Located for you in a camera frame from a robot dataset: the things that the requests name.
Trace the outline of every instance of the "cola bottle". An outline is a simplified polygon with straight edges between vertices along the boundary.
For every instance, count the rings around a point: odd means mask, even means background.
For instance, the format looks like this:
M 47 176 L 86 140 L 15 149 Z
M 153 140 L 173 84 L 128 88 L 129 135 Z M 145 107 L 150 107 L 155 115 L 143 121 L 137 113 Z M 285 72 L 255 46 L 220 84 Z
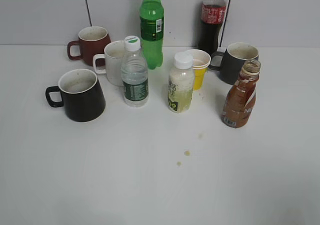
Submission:
M 203 0 L 198 49 L 212 54 L 218 49 L 220 28 L 225 19 L 227 0 Z

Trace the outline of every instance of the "bottle cap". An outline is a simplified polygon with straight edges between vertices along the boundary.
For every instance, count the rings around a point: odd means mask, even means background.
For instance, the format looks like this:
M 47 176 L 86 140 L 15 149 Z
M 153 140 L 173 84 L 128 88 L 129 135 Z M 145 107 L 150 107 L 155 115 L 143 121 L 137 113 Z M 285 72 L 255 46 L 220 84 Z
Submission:
M 125 50 L 129 52 L 138 51 L 141 48 L 140 39 L 137 36 L 127 36 L 124 39 Z
M 189 69 L 192 68 L 192 65 L 193 57 L 191 54 L 181 51 L 174 55 L 174 66 L 177 69 Z
M 258 75 L 260 73 L 261 63 L 255 59 L 248 59 L 244 62 L 241 71 L 248 75 Z

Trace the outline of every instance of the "dark gray mug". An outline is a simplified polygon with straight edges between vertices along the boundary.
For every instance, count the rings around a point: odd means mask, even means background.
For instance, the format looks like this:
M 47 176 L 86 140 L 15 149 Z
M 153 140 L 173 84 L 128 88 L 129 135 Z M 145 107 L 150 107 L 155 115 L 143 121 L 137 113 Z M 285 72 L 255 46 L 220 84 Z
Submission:
M 220 66 L 209 65 L 209 69 L 219 71 L 219 77 L 227 84 L 233 85 L 238 79 L 239 72 L 248 59 L 259 59 L 259 51 L 256 47 L 245 43 L 235 42 L 230 44 L 225 52 L 216 51 L 211 55 L 221 56 Z

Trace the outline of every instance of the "white bottle cap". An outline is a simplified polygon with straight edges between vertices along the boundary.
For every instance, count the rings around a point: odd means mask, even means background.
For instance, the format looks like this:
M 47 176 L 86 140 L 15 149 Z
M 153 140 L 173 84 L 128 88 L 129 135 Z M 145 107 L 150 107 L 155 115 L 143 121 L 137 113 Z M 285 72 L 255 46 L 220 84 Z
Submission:
M 191 54 L 181 51 L 174 55 L 174 66 L 177 69 L 189 69 L 192 68 L 192 65 L 193 57 Z
M 138 51 L 141 48 L 140 39 L 137 36 L 127 36 L 124 39 L 125 50 L 129 52 Z

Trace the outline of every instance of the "red label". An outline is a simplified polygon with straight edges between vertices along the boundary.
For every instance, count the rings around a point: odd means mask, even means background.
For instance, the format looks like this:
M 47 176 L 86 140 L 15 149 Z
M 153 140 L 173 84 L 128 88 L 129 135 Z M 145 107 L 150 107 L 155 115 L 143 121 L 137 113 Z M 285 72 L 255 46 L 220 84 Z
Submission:
M 202 4 L 201 20 L 206 24 L 222 24 L 225 12 L 226 6 L 216 7 L 214 5 Z

